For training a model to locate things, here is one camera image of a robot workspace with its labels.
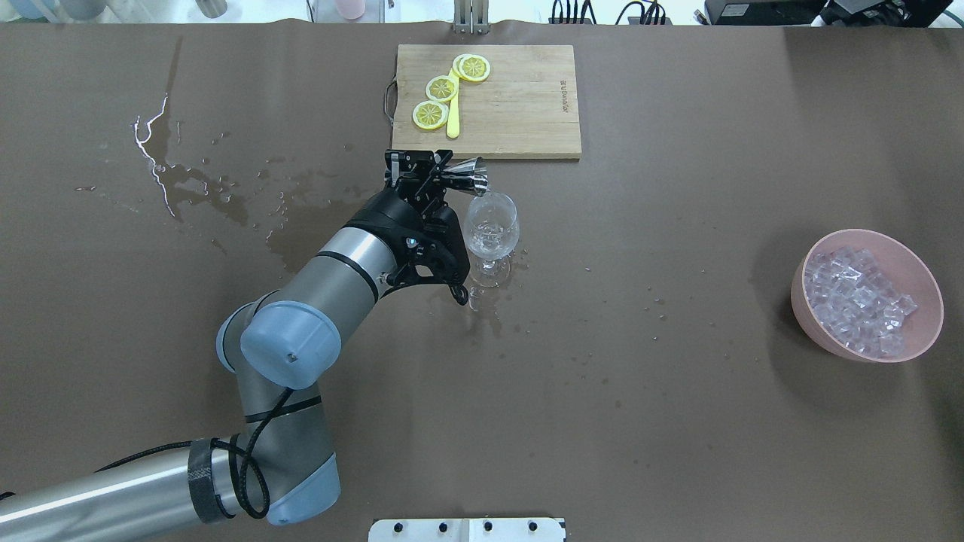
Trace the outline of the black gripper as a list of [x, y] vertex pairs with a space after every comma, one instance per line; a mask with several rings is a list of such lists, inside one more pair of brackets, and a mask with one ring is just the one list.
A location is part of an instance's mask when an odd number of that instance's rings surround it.
[[388, 246], [395, 260], [395, 268], [385, 271], [390, 288], [465, 287], [467, 249], [458, 216], [444, 202], [449, 185], [445, 169], [452, 157], [452, 151], [386, 150], [386, 189], [348, 220], [349, 227]]

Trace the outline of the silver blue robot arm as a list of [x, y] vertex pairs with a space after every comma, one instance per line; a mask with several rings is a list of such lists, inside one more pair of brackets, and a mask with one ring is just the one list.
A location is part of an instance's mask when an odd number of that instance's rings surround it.
[[155, 446], [79, 480], [2, 495], [4, 541], [132, 541], [247, 515], [285, 527], [340, 497], [318, 380], [389, 293], [443, 285], [465, 305], [469, 260], [451, 190], [489, 188], [481, 157], [388, 150], [383, 189], [285, 287], [238, 308], [215, 349], [245, 430]]

